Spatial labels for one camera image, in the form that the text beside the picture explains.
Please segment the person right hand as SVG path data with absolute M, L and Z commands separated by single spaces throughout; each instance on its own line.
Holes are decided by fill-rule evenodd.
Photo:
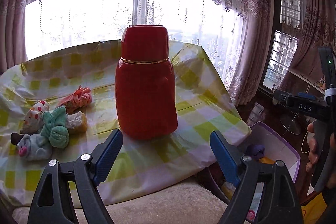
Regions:
M 334 134 L 331 134 L 331 136 L 330 136 L 330 147 L 333 148 L 333 149 L 335 149 L 335 137 L 334 137 Z M 306 165 L 306 171 L 307 172 L 311 172 L 314 169 L 314 167 L 317 164 L 317 162 L 318 162 L 319 156 L 316 153 L 317 148 L 318 148 L 317 141 L 315 140 L 314 137 L 312 137 L 310 139 L 310 141 L 309 141 L 309 149 L 310 149 L 310 151 L 309 151 L 309 162 Z M 326 186 L 329 189 L 335 188 L 335 172 L 333 172 L 330 175 L 329 180 L 328 180 Z

